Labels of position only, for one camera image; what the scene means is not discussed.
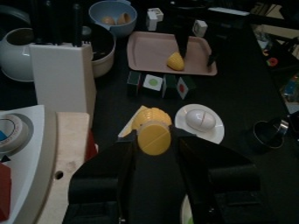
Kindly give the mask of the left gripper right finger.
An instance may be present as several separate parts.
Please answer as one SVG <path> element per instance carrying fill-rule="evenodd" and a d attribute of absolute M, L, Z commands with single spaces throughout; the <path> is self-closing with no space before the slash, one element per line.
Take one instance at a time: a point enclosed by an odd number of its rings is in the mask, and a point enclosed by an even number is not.
<path fill-rule="evenodd" d="M 193 224 L 278 224 L 253 162 L 183 129 L 171 133 Z"/>

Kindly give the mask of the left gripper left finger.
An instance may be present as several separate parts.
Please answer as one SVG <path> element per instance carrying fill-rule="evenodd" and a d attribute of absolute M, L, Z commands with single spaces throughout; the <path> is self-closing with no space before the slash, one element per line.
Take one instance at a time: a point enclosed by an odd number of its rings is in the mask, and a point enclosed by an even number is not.
<path fill-rule="evenodd" d="M 136 132 L 104 149 L 69 181 L 63 224 L 128 224 L 128 201 L 136 168 Z"/>

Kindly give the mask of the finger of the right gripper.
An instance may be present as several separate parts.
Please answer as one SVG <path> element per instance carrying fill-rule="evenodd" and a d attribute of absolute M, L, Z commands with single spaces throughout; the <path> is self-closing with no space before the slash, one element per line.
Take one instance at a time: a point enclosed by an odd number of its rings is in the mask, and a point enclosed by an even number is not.
<path fill-rule="evenodd" d="M 216 35 L 209 36 L 209 49 L 211 49 L 211 53 L 209 53 L 208 62 L 207 62 L 208 67 L 211 66 L 211 64 L 213 63 L 219 55 L 219 38 Z"/>
<path fill-rule="evenodd" d="M 179 48 L 179 53 L 181 57 L 185 57 L 188 41 L 189 41 L 189 32 L 185 27 L 175 26 L 173 27 L 173 36 L 176 40 L 176 45 Z"/>

